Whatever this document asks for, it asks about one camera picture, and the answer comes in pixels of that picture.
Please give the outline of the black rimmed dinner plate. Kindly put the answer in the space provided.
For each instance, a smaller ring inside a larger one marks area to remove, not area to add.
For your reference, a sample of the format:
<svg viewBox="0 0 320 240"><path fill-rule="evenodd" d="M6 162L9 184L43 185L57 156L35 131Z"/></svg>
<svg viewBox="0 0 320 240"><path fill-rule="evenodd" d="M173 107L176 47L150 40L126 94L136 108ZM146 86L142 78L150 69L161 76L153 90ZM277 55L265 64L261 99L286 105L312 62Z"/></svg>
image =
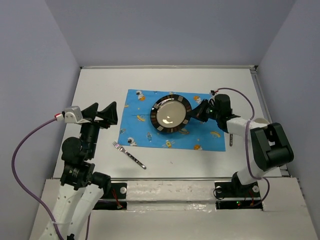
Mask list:
<svg viewBox="0 0 320 240"><path fill-rule="evenodd" d="M158 99L149 114L152 126L161 133L172 134L182 130L190 121L192 106L179 94L168 94Z"/></svg>

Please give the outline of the steel fork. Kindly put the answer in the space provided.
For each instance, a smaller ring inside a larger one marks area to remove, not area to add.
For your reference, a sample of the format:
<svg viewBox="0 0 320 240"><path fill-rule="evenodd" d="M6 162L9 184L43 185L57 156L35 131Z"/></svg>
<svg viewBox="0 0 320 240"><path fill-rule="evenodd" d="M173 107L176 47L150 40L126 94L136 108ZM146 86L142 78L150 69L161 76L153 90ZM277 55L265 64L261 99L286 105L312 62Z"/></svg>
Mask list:
<svg viewBox="0 0 320 240"><path fill-rule="evenodd" d="M127 150L125 150L125 148L120 145L118 142L114 141L113 143L113 146L119 150L120 152L124 153L126 156L128 156L130 159L132 159L136 164L138 164L141 168L143 168L144 170L147 169L147 167L142 163L140 162L137 158L135 158L131 153L129 153Z"/></svg>

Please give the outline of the blue space-print cloth placemat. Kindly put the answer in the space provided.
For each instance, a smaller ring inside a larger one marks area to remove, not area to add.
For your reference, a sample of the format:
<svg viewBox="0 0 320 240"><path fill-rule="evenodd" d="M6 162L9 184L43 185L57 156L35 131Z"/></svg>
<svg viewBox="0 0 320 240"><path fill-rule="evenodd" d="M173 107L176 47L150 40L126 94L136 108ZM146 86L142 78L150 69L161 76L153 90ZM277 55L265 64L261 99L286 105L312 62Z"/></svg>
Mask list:
<svg viewBox="0 0 320 240"><path fill-rule="evenodd" d="M224 152L225 134L216 121L194 118L175 133L156 130L150 120L153 104L174 91L129 89L122 112L118 142L123 146Z"/></svg>

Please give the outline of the teal mug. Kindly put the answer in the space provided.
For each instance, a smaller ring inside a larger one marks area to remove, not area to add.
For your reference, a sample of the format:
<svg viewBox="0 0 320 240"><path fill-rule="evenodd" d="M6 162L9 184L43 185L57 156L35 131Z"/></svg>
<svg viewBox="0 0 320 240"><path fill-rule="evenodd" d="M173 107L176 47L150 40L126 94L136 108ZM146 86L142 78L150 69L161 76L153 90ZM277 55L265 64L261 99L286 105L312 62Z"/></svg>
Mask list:
<svg viewBox="0 0 320 240"><path fill-rule="evenodd" d="M255 118L253 121L258 124L270 124L270 122L265 118Z"/></svg>

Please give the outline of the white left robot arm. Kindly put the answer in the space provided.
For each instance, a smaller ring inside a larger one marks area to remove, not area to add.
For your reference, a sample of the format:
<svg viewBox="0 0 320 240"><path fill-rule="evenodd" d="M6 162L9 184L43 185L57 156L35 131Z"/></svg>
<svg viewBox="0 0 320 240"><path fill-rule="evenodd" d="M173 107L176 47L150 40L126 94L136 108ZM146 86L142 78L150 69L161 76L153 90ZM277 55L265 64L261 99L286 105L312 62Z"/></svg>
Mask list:
<svg viewBox="0 0 320 240"><path fill-rule="evenodd" d="M41 240L77 240L83 226L100 198L110 194L111 178L96 172L94 158L101 129L118 123L117 103L113 101L99 111L93 103L81 110L70 106L56 115L66 124L80 125L78 137L68 137L61 146L64 163L53 219L48 222Z"/></svg>

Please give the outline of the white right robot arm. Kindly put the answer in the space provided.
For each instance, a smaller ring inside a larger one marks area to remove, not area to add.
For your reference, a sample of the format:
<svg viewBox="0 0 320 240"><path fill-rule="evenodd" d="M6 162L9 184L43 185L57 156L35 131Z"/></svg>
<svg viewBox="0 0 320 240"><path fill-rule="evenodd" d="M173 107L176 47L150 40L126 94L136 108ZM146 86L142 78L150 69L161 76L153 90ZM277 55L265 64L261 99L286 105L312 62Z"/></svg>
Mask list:
<svg viewBox="0 0 320 240"><path fill-rule="evenodd" d="M204 99L188 115L198 121L216 121L220 130L244 139L246 167L235 172L230 190L242 196L250 186L265 178L266 173L294 160L294 152L279 123L257 123L233 113L227 94L215 94Z"/></svg>

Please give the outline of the steel knife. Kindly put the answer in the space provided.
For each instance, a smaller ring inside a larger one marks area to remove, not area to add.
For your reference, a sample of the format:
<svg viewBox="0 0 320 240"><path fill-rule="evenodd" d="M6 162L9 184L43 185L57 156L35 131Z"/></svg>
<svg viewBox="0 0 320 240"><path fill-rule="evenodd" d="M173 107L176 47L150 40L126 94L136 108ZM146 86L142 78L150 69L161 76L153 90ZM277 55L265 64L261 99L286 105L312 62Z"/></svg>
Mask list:
<svg viewBox="0 0 320 240"><path fill-rule="evenodd" d="M233 146L233 142L234 142L234 135L230 134L229 135L229 146L232 147Z"/></svg>

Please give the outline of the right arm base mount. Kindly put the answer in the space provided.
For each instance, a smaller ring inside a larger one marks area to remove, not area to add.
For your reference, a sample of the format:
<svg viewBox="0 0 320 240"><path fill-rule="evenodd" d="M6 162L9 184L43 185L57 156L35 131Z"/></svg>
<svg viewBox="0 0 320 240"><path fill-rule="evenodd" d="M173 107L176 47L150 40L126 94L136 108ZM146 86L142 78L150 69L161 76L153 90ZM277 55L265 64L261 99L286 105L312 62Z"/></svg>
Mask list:
<svg viewBox="0 0 320 240"><path fill-rule="evenodd" d="M257 182L235 189L231 181L218 181L214 183L212 193L217 210L263 209Z"/></svg>

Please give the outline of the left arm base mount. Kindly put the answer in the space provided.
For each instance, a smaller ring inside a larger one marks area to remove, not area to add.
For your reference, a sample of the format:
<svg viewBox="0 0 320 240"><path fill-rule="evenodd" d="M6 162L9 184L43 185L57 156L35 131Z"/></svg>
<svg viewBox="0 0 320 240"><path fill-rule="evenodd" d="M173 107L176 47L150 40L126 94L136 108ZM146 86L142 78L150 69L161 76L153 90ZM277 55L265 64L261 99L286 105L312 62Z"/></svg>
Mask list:
<svg viewBox="0 0 320 240"><path fill-rule="evenodd" d="M128 184L126 182L112 182L109 192L103 194L93 207L93 210L125 210L128 204L126 200L127 189Z"/></svg>

